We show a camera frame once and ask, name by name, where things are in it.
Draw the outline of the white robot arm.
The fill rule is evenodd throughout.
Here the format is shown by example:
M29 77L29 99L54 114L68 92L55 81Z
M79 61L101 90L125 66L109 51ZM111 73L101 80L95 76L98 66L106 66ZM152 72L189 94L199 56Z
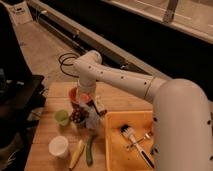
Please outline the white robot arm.
M93 92L102 81L153 105L155 171L213 171L210 104L196 83L106 67L95 50L74 67L82 92Z

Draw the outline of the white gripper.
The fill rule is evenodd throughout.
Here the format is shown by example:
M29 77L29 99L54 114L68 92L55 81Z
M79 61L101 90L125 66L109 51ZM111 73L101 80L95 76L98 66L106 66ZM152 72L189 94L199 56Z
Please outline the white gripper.
M96 86L77 85L77 100L79 102L89 103L95 99Z

